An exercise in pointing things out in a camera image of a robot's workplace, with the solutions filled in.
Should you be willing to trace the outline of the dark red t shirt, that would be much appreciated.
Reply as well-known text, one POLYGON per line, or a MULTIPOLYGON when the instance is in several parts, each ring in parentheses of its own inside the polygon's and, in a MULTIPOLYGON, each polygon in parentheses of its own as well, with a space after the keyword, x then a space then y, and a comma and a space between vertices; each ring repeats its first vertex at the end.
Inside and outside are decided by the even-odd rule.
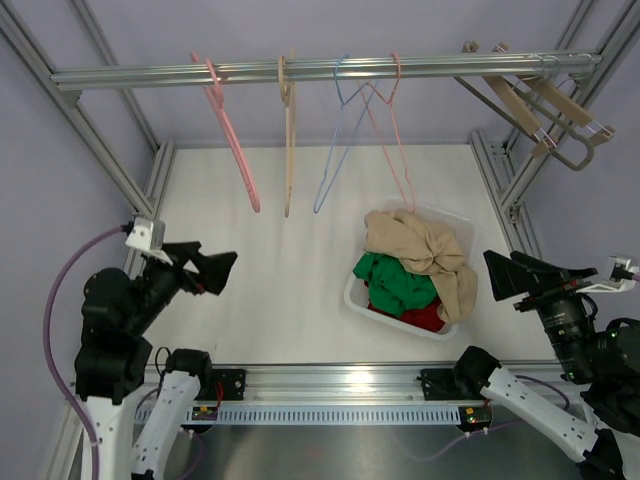
POLYGON ((380 310, 371 302, 368 303, 367 308, 375 313, 412 325, 419 329, 438 333, 445 326, 445 322, 439 318, 437 313, 437 309, 440 305, 441 300, 439 297, 436 297, 429 305, 421 309, 406 310, 400 316, 380 310))

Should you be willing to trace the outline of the beige t shirt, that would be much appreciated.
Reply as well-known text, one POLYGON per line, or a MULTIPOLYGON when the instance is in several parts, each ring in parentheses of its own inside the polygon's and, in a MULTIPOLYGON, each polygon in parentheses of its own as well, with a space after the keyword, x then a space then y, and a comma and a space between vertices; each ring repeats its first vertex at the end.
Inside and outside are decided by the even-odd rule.
POLYGON ((476 304, 478 275, 454 229, 404 208, 373 210, 365 215, 365 251, 399 261, 410 274, 427 276, 441 300, 439 318, 457 324, 476 304))

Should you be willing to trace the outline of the green t shirt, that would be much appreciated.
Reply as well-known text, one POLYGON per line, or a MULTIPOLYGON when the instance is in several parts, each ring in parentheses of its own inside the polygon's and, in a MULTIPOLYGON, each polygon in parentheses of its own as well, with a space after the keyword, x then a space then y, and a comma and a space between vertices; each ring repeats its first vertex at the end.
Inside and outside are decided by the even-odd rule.
POLYGON ((372 306, 396 318, 439 299, 429 276, 408 272, 397 258, 388 255, 365 253, 352 273, 366 284, 372 306))

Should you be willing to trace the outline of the light blue wire hanger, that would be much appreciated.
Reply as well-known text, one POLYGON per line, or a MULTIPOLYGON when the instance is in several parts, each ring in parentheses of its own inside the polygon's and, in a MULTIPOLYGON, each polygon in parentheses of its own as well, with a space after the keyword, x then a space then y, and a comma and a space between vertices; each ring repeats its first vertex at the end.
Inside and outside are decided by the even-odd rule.
POLYGON ((369 107, 371 100, 373 99, 373 96, 374 96, 372 88, 370 86, 366 86, 365 84, 359 84, 358 87, 354 90, 354 92, 349 96, 346 96, 343 93, 343 89, 341 87, 341 81, 339 79, 339 74, 341 73, 342 68, 346 65, 346 61, 350 58, 351 56, 349 54, 347 53, 343 54, 337 60, 333 69, 332 79, 334 82, 337 98, 339 101, 339 114, 337 117, 331 143, 329 145, 329 150, 328 150, 328 154, 324 164, 322 178, 319 183, 316 196, 314 199, 314 203, 313 203, 312 210, 315 215, 321 212, 329 194, 331 193, 334 187, 334 184, 339 174, 341 173, 346 157, 349 153, 350 148, 353 145, 356 134, 359 132, 361 124, 364 120, 364 116, 367 113, 367 108, 369 107), (362 93, 364 93, 364 104, 361 109, 358 120, 352 129, 351 135, 342 153, 340 155, 337 155, 336 151, 338 148, 339 134, 341 133, 343 128, 346 126, 346 111, 348 107, 354 102, 354 100, 357 97, 360 97, 362 93))

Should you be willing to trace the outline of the thick pink plastic hanger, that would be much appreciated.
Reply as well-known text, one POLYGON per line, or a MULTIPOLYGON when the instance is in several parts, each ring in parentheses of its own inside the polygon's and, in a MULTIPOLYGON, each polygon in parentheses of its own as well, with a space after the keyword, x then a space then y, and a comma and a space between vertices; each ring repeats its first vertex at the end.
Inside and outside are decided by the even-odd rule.
POLYGON ((237 137, 236 131, 233 127, 231 119, 228 116, 228 113, 224 107, 224 92, 219 81, 217 72, 211 60, 209 58, 205 58, 203 61, 206 69, 208 71, 209 76, 212 79, 211 84, 206 84, 203 89, 208 98, 210 106, 218 120, 218 123, 224 133, 224 136, 227 140, 229 148, 234 156, 236 164, 238 166, 240 175, 242 177, 249 202, 251 207, 255 213, 261 212, 261 203, 259 198, 259 193, 247 161, 247 158, 242 149, 241 143, 237 137))

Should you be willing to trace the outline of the beige plastic hanger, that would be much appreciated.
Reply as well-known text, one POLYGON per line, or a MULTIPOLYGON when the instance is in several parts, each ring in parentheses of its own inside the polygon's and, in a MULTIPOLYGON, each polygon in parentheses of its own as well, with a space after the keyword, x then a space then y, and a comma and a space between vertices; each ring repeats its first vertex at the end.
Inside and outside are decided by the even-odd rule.
POLYGON ((292 49, 290 57, 281 56, 278 59, 277 73, 280 97, 285 108, 285 200, 284 217, 288 218, 291 212, 294 168, 295 168, 295 148, 297 135, 296 122, 296 84, 289 80, 286 75, 287 62, 293 60, 295 50, 292 49))

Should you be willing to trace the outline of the thin pink wire hanger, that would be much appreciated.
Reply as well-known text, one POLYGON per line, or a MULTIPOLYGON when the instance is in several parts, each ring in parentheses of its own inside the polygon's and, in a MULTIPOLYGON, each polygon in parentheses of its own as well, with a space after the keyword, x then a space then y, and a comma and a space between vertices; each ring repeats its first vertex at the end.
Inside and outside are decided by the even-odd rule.
POLYGON ((415 190, 414 190, 414 185, 412 182, 412 178, 410 175, 410 170, 409 170, 409 163, 406 159, 405 156, 405 148, 404 145, 402 143, 402 139, 399 133, 399 129, 398 129, 398 123, 397 123, 397 119, 396 119, 396 113, 395 113, 395 97, 396 97, 396 93, 400 84, 400 80, 401 80, 401 76, 402 76, 402 64, 400 61, 400 57, 396 52, 393 52, 390 54, 394 65, 395 65, 395 74, 394 74, 394 79, 395 79, 395 83, 392 87, 392 90, 390 92, 390 94, 385 97, 380 91, 379 89, 372 84, 371 82, 367 81, 364 82, 361 85, 365 90, 369 90, 370 95, 368 97, 365 96, 364 93, 361 93, 361 99, 363 101, 364 104, 364 110, 363 112, 366 113, 368 115, 368 118, 371 122, 371 125, 374 129, 374 132, 377 136, 377 139, 379 141, 379 144, 381 146, 383 155, 385 157, 386 163, 389 167, 389 170, 391 172, 391 175, 394 179, 394 182, 396 184, 396 187, 398 189, 398 192, 401 196, 401 199, 404 203, 405 208, 410 212, 410 213, 414 213, 415 209, 416 209, 416 199, 415 199, 415 190), (386 146, 386 144, 384 143, 383 137, 382 137, 382 133, 381 130, 377 124, 375 115, 373 114, 371 108, 370 108, 370 103, 373 99, 374 96, 377 96, 387 107, 388 111, 389 111, 389 115, 390 115, 390 119, 391 119, 391 124, 393 127, 393 133, 395 136, 395 140, 396 140, 396 145, 397 145, 397 149, 400 155, 400 160, 402 163, 402 167, 403 167, 403 172, 404 172, 404 181, 406 183, 406 185, 409 188, 409 193, 405 192, 405 189, 402 186, 399 174, 397 172, 397 170, 394 167, 393 161, 392 161, 392 157, 389 153, 389 150, 386 146))

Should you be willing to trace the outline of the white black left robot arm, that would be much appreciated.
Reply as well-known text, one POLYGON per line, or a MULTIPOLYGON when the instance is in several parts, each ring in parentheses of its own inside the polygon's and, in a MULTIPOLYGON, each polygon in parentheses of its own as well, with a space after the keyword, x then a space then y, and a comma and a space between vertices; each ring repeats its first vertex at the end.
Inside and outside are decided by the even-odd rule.
POLYGON ((144 334, 177 293, 220 294, 236 252, 203 255, 200 243, 169 243, 165 259, 149 258, 130 278, 107 268, 84 287, 76 394, 83 408, 85 479, 161 479, 187 407, 215 386, 210 355, 177 349, 168 358, 159 396, 140 435, 133 434, 137 395, 152 345, 144 334))

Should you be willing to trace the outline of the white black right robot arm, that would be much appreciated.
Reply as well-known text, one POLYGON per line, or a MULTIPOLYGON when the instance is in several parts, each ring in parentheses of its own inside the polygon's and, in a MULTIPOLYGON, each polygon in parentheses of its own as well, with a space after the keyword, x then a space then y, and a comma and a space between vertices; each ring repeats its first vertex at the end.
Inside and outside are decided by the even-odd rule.
POLYGON ((579 387, 579 418, 532 390, 488 351, 468 347, 453 367, 452 384, 464 397, 505 407, 571 459, 584 479, 639 476, 639 322, 619 317, 598 330, 595 293, 622 293, 639 282, 632 257, 612 255, 604 279, 594 268, 570 269, 522 252, 483 254, 497 301, 515 298, 516 311, 537 313, 562 369, 579 387))

